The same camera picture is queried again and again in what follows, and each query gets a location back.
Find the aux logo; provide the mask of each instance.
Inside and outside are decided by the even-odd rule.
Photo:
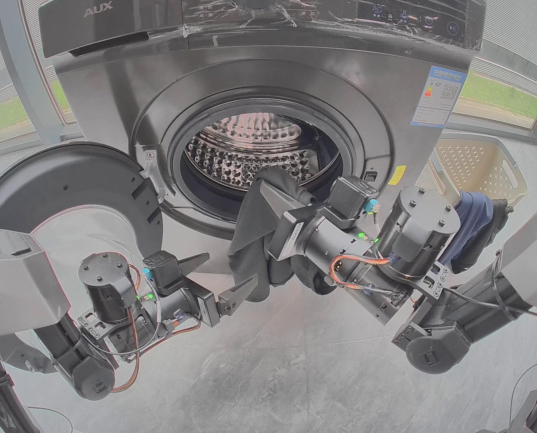
[[[100,7],[95,6],[94,8],[88,8],[86,12],[84,13],[84,17],[86,16],[94,16],[95,14],[101,13],[102,11],[106,10],[112,10],[112,0],[110,2],[107,2],[105,4],[101,4]]]

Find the yellow warning sticker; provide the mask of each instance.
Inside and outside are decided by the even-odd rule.
[[[399,165],[399,166],[397,166],[397,168],[395,169],[395,174],[391,178],[391,181],[389,181],[388,183],[391,186],[396,186],[399,183],[399,181],[401,181],[401,178],[405,174],[405,169],[406,168],[407,168],[407,165]]]

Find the grass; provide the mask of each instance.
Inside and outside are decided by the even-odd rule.
[[[70,109],[58,80],[51,83],[52,91],[62,111]],[[537,117],[537,97],[503,83],[469,72],[461,96],[500,107],[514,115]],[[18,97],[0,103],[0,129],[28,120],[26,110]]]
[[[54,80],[50,83],[54,96],[62,111],[70,109],[68,100],[62,87],[57,80]],[[19,100],[19,97],[13,97],[5,103],[0,103],[0,129],[13,126],[28,120],[26,110],[23,108],[22,102]]]
[[[469,72],[461,97],[500,107],[514,115],[537,117],[537,97],[474,72]]]

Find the play pause button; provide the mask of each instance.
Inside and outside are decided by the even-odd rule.
[[[447,32],[451,35],[457,35],[459,33],[459,26],[454,21],[447,24]]]

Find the qr code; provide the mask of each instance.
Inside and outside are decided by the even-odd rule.
[[[445,83],[443,91],[441,92],[441,99],[446,99],[447,101],[453,101],[457,97],[457,92],[459,91],[459,85]]]

